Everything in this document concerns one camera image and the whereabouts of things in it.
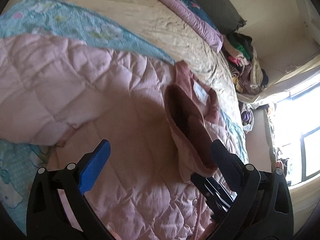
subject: metal screw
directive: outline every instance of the metal screw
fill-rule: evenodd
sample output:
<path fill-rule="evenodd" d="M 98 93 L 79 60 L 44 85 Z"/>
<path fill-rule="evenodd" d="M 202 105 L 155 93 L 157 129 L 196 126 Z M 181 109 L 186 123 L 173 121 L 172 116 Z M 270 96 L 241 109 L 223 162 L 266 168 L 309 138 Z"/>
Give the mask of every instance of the metal screw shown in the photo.
<path fill-rule="evenodd" d="M 245 167 L 248 171 L 253 171 L 254 170 L 254 166 L 251 164 L 246 165 Z"/>
<path fill-rule="evenodd" d="M 72 171 L 75 167 L 76 167 L 76 165 L 74 163 L 69 163 L 68 166 L 67 166 L 67 169 L 69 171 Z"/>
<path fill-rule="evenodd" d="M 281 169 L 276 169 L 276 173 L 282 175 L 283 172 L 281 171 Z"/>
<path fill-rule="evenodd" d="M 42 174 L 42 173 L 44 173 L 45 172 L 45 168 L 44 167 L 42 167 L 42 168 L 40 168 L 39 170 L 38 170 L 38 173 L 39 174 Z"/>

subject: pink dot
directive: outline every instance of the pink dot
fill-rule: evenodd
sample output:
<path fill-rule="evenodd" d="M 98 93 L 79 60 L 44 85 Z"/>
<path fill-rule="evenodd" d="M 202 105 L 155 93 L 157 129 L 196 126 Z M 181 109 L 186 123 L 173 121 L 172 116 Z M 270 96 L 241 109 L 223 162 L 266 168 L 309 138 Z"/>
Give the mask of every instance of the pink dot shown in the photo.
<path fill-rule="evenodd" d="M 15 20 L 20 19 L 20 18 L 22 18 L 22 17 L 23 17 L 23 14 L 22 14 L 22 13 L 15 13 L 15 14 L 13 15 L 13 19 L 15 19 Z"/>

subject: beige bed sheet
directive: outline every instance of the beige bed sheet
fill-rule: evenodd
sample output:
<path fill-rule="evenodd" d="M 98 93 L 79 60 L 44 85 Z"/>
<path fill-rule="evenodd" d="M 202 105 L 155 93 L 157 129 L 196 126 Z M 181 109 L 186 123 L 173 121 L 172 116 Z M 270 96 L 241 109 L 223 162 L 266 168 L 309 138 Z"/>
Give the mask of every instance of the beige bed sheet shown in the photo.
<path fill-rule="evenodd" d="M 10 0 L 8 10 L 20 0 Z M 96 11 L 163 49 L 175 60 L 185 60 L 201 81 L 213 87 L 220 107 L 240 126 L 241 117 L 228 64 L 209 45 L 158 0 L 64 0 Z"/>

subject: care label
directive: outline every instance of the care label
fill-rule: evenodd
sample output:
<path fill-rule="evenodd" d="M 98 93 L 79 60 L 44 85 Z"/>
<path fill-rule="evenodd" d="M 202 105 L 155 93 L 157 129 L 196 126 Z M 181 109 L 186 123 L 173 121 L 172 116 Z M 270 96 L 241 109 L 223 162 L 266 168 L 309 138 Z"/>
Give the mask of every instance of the care label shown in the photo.
<path fill-rule="evenodd" d="M 195 92 L 199 101 L 205 105 L 207 103 L 207 99 L 209 95 L 204 90 L 204 88 L 200 86 L 196 81 L 193 82 L 193 91 Z"/>

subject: teal patterned fabric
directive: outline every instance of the teal patterned fabric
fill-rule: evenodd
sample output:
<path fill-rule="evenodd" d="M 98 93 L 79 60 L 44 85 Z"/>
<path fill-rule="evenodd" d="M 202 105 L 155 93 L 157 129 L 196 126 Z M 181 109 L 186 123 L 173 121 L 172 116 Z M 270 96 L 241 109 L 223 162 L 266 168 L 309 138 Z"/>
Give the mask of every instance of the teal patterned fabric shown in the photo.
<path fill-rule="evenodd" d="M 174 63 L 163 50 L 118 23 L 58 0 L 22 0 L 0 17 L 0 38 L 23 33 L 64 36 L 93 47 L 132 51 Z M 247 163 L 243 130 L 224 112 L 221 114 L 231 133 L 239 138 L 241 159 Z M 24 233 L 31 185 L 37 169 L 47 164 L 51 150 L 0 140 L 0 201 Z"/>

